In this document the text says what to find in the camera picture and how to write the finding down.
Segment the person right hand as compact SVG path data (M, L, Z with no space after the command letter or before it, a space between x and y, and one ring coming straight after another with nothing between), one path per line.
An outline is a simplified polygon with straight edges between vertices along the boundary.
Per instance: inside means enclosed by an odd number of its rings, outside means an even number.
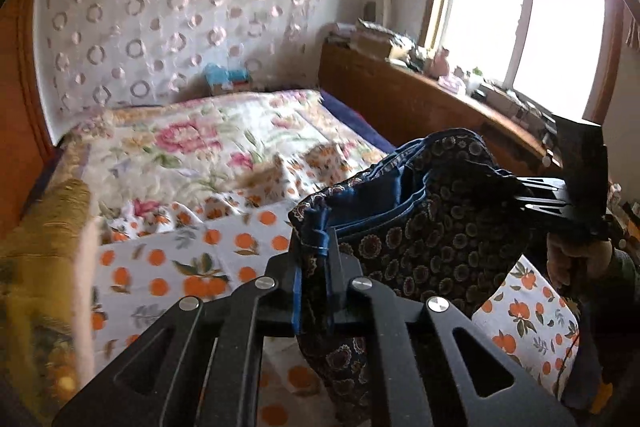
M600 279L608 271L612 257L613 246L609 241L576 245L558 234L547 235L547 272L558 291L582 279Z

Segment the dark sleeved right forearm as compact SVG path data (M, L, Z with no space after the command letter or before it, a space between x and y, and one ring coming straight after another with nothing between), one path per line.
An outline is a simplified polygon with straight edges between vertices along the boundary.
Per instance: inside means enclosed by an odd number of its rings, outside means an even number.
M613 247L608 271L578 290L578 355L562 403L585 424L598 416L630 425L639 416L639 270Z

